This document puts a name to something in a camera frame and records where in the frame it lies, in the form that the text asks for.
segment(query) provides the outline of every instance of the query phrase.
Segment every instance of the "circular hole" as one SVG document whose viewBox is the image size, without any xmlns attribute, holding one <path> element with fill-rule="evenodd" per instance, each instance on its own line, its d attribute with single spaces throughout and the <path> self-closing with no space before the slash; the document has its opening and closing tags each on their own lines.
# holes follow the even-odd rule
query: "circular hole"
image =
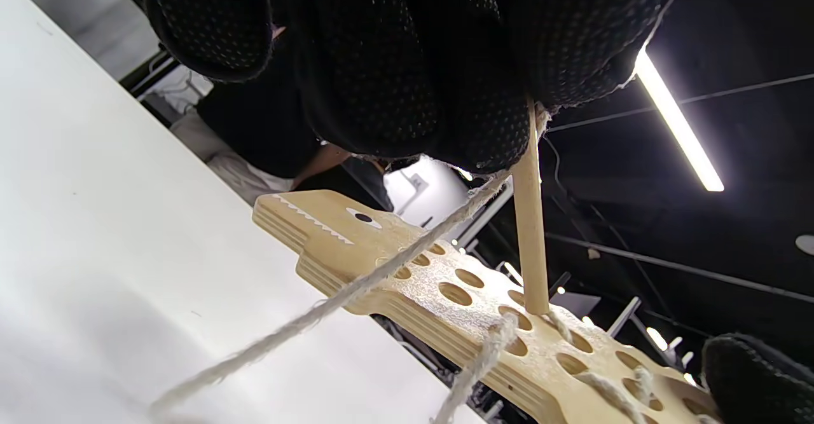
<svg viewBox="0 0 814 424">
<path fill-rule="evenodd" d="M 469 273 L 468 271 L 463 270 L 462 268 L 455 270 L 455 276 L 459 277 L 460 281 L 463 281 L 472 287 L 483 287 L 483 281 L 481 281 L 479 277 L 474 275 L 474 273 Z"/>
<path fill-rule="evenodd" d="M 567 371 L 570 375 L 577 375 L 588 371 L 588 367 L 585 366 L 585 364 L 583 364 L 579 359 L 573 357 L 573 355 L 564 354 L 563 352 L 557 353 L 557 362 L 560 364 L 562 369 Z"/>
<path fill-rule="evenodd" d="M 413 259 L 413 264 L 425 267 L 427 265 L 430 265 L 430 259 L 427 259 L 427 256 L 425 256 L 424 254 L 419 254 L 418 257 Z"/>
<path fill-rule="evenodd" d="M 619 362 L 622 362 L 628 369 L 635 370 L 636 367 L 641 366 L 642 363 L 639 362 L 636 357 L 627 354 L 627 352 L 617 351 L 616 358 L 619 359 Z"/>
<path fill-rule="evenodd" d="M 432 245 L 432 247 L 430 247 L 430 252 L 435 254 L 436 256 L 443 256 L 444 254 L 447 253 L 447 251 L 445 251 L 444 248 L 442 248 L 441 245 L 438 243 L 435 243 L 434 245 Z"/>
<path fill-rule="evenodd" d="M 636 397 L 636 393 L 638 392 L 636 381 L 631 380 L 631 378 L 623 378 L 622 384 L 624 385 L 624 388 L 627 389 L 628 392 L 630 392 L 630 395 Z M 651 409 L 654 409 L 656 411 L 662 411 L 664 409 L 664 404 L 662 404 L 661 401 L 655 398 L 655 396 L 652 394 L 649 403 L 645 405 L 651 407 Z"/>
<path fill-rule="evenodd" d="M 523 357 L 524 355 L 528 354 L 528 346 L 526 346 L 526 343 L 523 343 L 523 340 L 521 340 L 520 337 L 517 337 L 513 342 L 506 345 L 506 351 L 517 355 L 517 357 Z"/>
<path fill-rule="evenodd" d="M 593 346 L 591 346 L 591 343 L 588 343 L 588 340 L 582 338 L 582 335 L 571 331 L 570 337 L 574 340 L 574 348 L 582 352 L 593 352 Z"/>
<path fill-rule="evenodd" d="M 507 307 L 504 305 L 497 307 L 497 311 L 500 312 L 501 316 L 503 316 L 503 314 L 506 314 L 507 312 L 511 312 L 512 314 L 517 316 L 517 326 L 521 329 L 521 331 L 531 331 L 532 329 L 531 320 L 529 320 L 526 316 L 523 316 L 523 314 L 520 314 L 520 311 L 517 311 L 512 307 Z"/>
<path fill-rule="evenodd" d="M 523 293 L 518 291 L 509 291 L 509 298 L 514 300 L 515 303 L 520 305 L 521 307 L 526 306 L 526 296 Z"/>
<path fill-rule="evenodd" d="M 709 409 L 707 409 L 707 407 L 703 406 L 703 404 L 696 402 L 695 400 L 682 399 L 682 401 L 684 402 L 684 406 L 687 407 L 689 412 L 696 416 L 700 414 L 705 414 L 707 416 L 715 416 L 715 413 L 711 412 Z"/>
<path fill-rule="evenodd" d="M 450 282 L 442 282 L 438 285 L 438 290 L 444 294 L 447 299 L 456 302 L 459 305 L 468 307 L 472 305 L 472 297 L 465 290 Z"/>
<path fill-rule="evenodd" d="M 395 276 L 396 279 L 410 279 L 410 276 L 413 276 L 413 274 L 410 273 L 410 270 L 407 270 L 407 268 L 402 267 L 401 270 L 396 271 L 396 274 L 393 276 Z"/>
<path fill-rule="evenodd" d="M 357 218 L 359 221 L 362 221 L 362 222 L 373 222 L 373 218 L 370 217 L 369 215 L 366 215 L 365 213 L 360 213 L 360 212 L 355 213 L 354 217 Z"/>
</svg>

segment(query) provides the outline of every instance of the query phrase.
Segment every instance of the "crocodile eye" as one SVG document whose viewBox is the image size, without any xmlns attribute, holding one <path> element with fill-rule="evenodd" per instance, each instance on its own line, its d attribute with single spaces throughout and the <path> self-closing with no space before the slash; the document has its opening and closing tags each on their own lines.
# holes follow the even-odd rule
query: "crocodile eye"
<svg viewBox="0 0 814 424">
<path fill-rule="evenodd" d="M 366 215 L 363 212 L 358 212 L 355 209 L 345 209 L 345 210 L 347 212 L 349 212 L 352 216 L 354 216 L 358 221 L 364 222 L 364 224 L 368 224 L 368 225 L 374 227 L 375 229 L 379 229 L 379 230 L 382 229 L 382 225 L 379 224 L 378 222 L 374 221 L 374 219 L 372 217 L 370 217 L 369 215 Z"/>
</svg>

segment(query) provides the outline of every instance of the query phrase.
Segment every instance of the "wooden peg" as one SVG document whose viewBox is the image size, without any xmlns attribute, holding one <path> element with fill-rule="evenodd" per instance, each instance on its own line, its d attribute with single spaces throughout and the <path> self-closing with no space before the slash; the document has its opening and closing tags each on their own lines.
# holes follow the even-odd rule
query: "wooden peg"
<svg viewBox="0 0 814 424">
<path fill-rule="evenodd" d="M 537 155 L 537 118 L 529 102 L 528 149 L 512 168 L 514 215 L 520 247 L 520 270 L 526 311 L 535 315 L 549 312 L 549 277 L 546 267 L 546 238 L 543 233 L 543 203 L 540 188 L 540 158 Z"/>
</svg>

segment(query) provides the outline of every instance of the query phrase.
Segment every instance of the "white rope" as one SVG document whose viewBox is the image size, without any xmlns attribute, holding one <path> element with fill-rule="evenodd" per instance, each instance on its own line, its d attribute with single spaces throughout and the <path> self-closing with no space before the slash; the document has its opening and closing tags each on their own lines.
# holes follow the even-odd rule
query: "white rope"
<svg viewBox="0 0 814 424">
<path fill-rule="evenodd" d="M 698 415 L 698 424 L 720 424 L 715 418 L 705 414 Z"/>
<path fill-rule="evenodd" d="M 455 377 L 450 394 L 447 395 L 444 404 L 438 410 L 436 418 L 431 421 L 433 424 L 450 424 L 453 421 L 455 410 L 466 403 L 466 398 L 471 394 L 472 387 L 482 380 L 489 370 L 497 364 L 500 353 L 506 348 L 506 345 L 517 338 L 517 325 L 518 321 L 515 314 L 507 312 L 503 315 L 497 330 L 483 341 L 483 347 L 477 357 L 472 360 L 471 364 L 460 370 L 460 373 Z"/>
<path fill-rule="evenodd" d="M 273 332 L 273 334 L 253 343 L 244 349 L 244 351 L 233 355 L 232 358 L 203 370 L 203 372 L 195 375 L 195 377 L 192 377 L 190 380 L 184 381 L 184 383 L 166 392 L 152 404 L 152 412 L 160 414 L 172 409 L 172 407 L 179 406 L 192 395 L 195 395 L 199 390 L 209 385 L 220 383 L 220 381 L 223 381 L 226 377 L 237 372 L 239 369 L 261 360 L 282 343 L 302 333 L 305 329 L 316 325 L 322 318 L 354 302 L 358 297 L 374 289 L 381 281 L 396 274 L 407 262 L 410 262 L 410 260 L 415 259 L 416 256 L 432 247 L 435 241 L 440 239 L 447 232 L 450 232 L 451 229 L 463 221 L 466 221 L 466 219 L 471 218 L 474 213 L 477 213 L 489 199 L 500 192 L 509 174 L 511 174 L 509 171 L 497 172 L 490 181 L 474 190 L 469 200 L 448 216 L 447 219 L 424 233 L 415 243 L 399 251 L 395 256 L 387 260 L 387 262 L 379 265 L 369 275 L 359 277 L 351 284 L 344 286 L 344 288 L 340 289 L 331 299 L 318 303 L 308 312 L 302 314 L 302 316 L 294 318 Z"/>
<path fill-rule="evenodd" d="M 639 411 L 636 402 L 630 399 L 625 394 L 624 390 L 611 383 L 610 380 L 599 376 L 591 371 L 581 372 L 574 375 L 575 378 L 588 386 L 592 386 L 597 390 L 599 395 L 602 396 L 609 404 L 619 409 L 622 413 L 628 416 L 633 424 L 647 424 L 645 415 Z"/>
<path fill-rule="evenodd" d="M 633 396 L 646 406 L 650 406 L 653 395 L 653 374 L 644 366 L 638 366 L 633 370 L 633 375 L 635 387 Z"/>
<path fill-rule="evenodd" d="M 552 308 L 551 311 L 549 311 L 546 314 L 546 317 L 548 317 L 549 320 L 551 320 L 551 323 L 555 325 L 562 339 L 567 341 L 570 345 L 573 345 L 574 337 L 570 334 L 570 329 L 568 329 L 568 326 L 565 324 L 565 321 L 562 320 L 561 317 L 559 317 L 557 311 L 555 311 L 555 309 Z"/>
</svg>

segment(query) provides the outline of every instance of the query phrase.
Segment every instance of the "wooden board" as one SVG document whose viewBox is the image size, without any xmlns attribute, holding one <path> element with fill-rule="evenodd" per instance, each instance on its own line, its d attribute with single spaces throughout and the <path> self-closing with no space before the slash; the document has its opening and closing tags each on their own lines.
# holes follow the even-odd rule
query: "wooden board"
<svg viewBox="0 0 814 424">
<path fill-rule="evenodd" d="M 370 273 L 422 232 L 392 213 L 329 191 L 263 196 L 253 219 L 300 254 L 297 273 L 326 296 Z M 677 371 L 552 305 L 572 331 L 574 345 L 567 343 L 546 318 L 524 311 L 521 291 L 498 271 L 437 242 L 347 309 L 389 317 L 459 366 L 474 358 L 502 312 L 514 312 L 518 338 L 483 382 L 540 424 L 629 424 L 573 374 L 591 369 L 625 386 L 637 366 L 654 375 L 651 403 L 640 404 L 649 424 L 696 424 L 698 413 L 715 416 L 710 397 Z"/>
</svg>

